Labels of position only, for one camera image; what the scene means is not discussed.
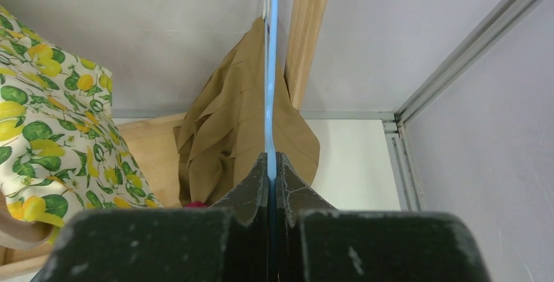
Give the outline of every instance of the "lemon print fabric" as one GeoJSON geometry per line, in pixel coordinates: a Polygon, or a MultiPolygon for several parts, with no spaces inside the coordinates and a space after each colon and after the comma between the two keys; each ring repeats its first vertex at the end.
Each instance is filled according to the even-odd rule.
{"type": "Polygon", "coordinates": [[[110,117],[111,76],[0,6],[0,191],[13,218],[59,228],[85,209],[161,207],[110,117]]]}

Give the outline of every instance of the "wooden post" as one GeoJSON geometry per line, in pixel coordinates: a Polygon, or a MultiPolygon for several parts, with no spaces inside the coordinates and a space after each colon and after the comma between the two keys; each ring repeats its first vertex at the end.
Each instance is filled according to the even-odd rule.
{"type": "Polygon", "coordinates": [[[300,110],[327,0],[294,0],[285,62],[285,79],[293,107],[300,110]]]}

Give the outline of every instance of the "white surface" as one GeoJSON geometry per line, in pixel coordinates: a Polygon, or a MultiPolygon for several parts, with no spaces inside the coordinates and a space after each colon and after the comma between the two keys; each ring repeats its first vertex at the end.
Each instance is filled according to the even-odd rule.
{"type": "Polygon", "coordinates": [[[461,217],[493,281],[554,277],[554,0],[408,126],[427,210],[461,217]]]}
{"type": "MultiPolygon", "coordinates": [[[[116,124],[140,119],[114,119],[116,124]]],[[[400,210],[380,120],[307,120],[321,144],[313,188],[341,210],[400,210]]],[[[29,282],[34,274],[4,282],[29,282]]]]}
{"type": "MultiPolygon", "coordinates": [[[[304,109],[392,111],[500,0],[329,0],[304,109]]],[[[284,56],[293,0],[280,1],[284,56]]],[[[114,111],[186,111],[261,0],[2,0],[114,72],[114,111]]]]}

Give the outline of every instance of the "wooden surface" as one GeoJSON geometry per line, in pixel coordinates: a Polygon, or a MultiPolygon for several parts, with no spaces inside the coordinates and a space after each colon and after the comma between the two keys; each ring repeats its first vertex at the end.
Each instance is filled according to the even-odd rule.
{"type": "MultiPolygon", "coordinates": [[[[150,188],[166,208],[181,207],[173,128],[180,126],[184,117],[177,114],[118,125],[150,188]]],[[[0,196],[0,209],[6,209],[4,196],[0,196]]],[[[37,270],[51,250],[47,243],[28,251],[0,247],[0,279],[37,270]]]]}
{"type": "Polygon", "coordinates": [[[293,2],[285,79],[291,102],[297,110],[300,110],[304,99],[326,4],[327,0],[294,0],[293,2]]]}

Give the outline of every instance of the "wooden tray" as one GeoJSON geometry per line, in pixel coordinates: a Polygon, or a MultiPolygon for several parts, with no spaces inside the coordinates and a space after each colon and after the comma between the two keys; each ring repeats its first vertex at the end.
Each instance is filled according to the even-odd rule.
{"type": "MultiPolygon", "coordinates": [[[[185,114],[176,114],[118,125],[150,188],[167,208],[181,206],[173,129],[181,125],[184,117],[185,114]]],[[[6,209],[3,197],[0,209],[6,209]]],[[[0,280],[38,270],[51,250],[47,243],[28,251],[0,247],[0,280]]]]}

